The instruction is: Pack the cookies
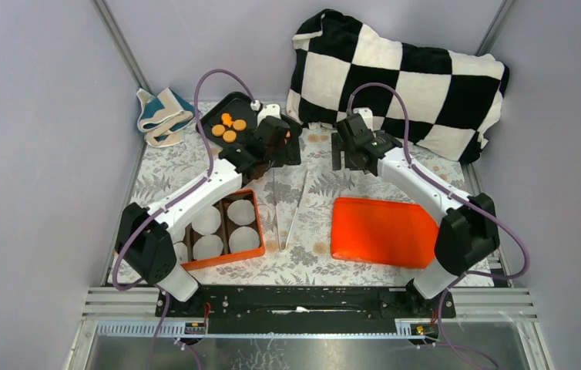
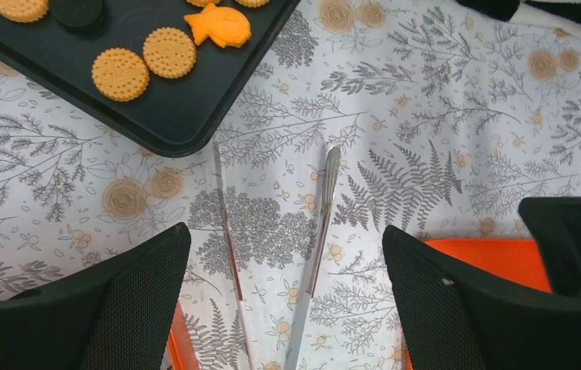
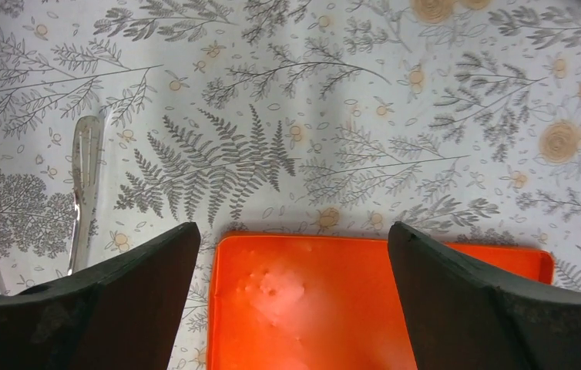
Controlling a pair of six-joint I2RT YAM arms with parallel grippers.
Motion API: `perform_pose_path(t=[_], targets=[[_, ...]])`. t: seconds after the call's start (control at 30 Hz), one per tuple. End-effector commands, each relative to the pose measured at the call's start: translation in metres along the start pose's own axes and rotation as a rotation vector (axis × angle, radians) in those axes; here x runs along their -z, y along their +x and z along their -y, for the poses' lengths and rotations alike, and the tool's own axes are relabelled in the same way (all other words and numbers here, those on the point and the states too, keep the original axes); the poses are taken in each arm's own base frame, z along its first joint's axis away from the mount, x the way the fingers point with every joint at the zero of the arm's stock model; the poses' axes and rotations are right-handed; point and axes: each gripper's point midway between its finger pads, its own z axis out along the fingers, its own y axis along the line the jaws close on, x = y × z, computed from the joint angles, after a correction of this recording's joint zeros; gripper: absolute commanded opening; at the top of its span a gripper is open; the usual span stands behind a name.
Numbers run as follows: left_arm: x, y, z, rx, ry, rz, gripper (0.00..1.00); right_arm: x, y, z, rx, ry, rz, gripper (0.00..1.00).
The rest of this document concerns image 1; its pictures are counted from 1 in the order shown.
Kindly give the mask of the black baking tray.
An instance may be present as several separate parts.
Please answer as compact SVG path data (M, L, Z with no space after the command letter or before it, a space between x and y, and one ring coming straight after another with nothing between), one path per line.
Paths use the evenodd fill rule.
M230 92L202 115L196 131L204 132L210 142L221 148L246 144L258 127L257 116L262 108L245 93Z

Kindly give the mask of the orange compartment box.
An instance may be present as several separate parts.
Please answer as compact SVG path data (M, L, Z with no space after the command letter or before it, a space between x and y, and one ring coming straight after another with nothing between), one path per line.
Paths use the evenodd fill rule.
M249 200L254 204L257 218L252 224L247 225L247 227L252 227L253 229L258 231L259 236L260 236L260 246L257 249L254 249L252 251L244 251L244 252L240 252L240 253L231 253L230 249L229 249L229 244L228 244L229 237L234 230L236 230L238 227L243 227L243 226L236 225L234 222L232 222L228 218L227 208L235 200L242 200L242 199ZM184 226L186 228L186 236L185 236L185 240L183 241L183 243L188 247L189 260L187 263L181 264L182 267L184 267L188 271L198 270L201 268L215 267L215 266L218 266L221 264L228 264L228 263L243 261L243 260L247 260L247 259L251 259L251 258L255 258L255 257L261 257L265 254L264 236L263 236L262 226L261 226L260 217L259 217L258 208L257 208L257 198L256 198L256 195L255 195L253 190L240 190L236 193L232 193L232 194L224 197L223 199L219 200L218 202L216 202L212 206L219 210L222 220L221 220L221 226L218 229L218 231L214 234L211 234L211 235L217 235L218 237L220 237L222 239L222 241L223 241L223 253L219 257L206 259L206 260L202 260L202 261L196 261L193 259L193 245L203 235L200 235L193 230L193 228L191 227L191 223L193 221L193 219L192 219L189 224Z

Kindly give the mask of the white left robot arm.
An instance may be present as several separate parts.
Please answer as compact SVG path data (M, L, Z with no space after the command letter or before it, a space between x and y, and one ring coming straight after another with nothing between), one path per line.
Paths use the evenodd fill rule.
M289 124L281 118L277 104L267 104L257 114L257 126L244 143L229 146L210 161L200 174L167 198L141 207L129 204L122 213L112 270L114 287L120 291L137 283L119 284L118 272L125 261L140 280L173 297L173 306L183 316L200 312L203 297L200 283L179 263L170 228L187 226L201 211L262 177L274 164L291 137Z

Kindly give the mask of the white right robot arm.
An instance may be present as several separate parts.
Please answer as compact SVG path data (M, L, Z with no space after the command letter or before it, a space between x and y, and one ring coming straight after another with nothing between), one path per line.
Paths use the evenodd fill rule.
M336 123L341 146L355 165L395 185L438 225L435 256L409 283L406 308L423 318L436 307L440 295L457 278L499 247L495 204L481 193L472 196L440 179L408 152L407 145L368 127L369 109Z

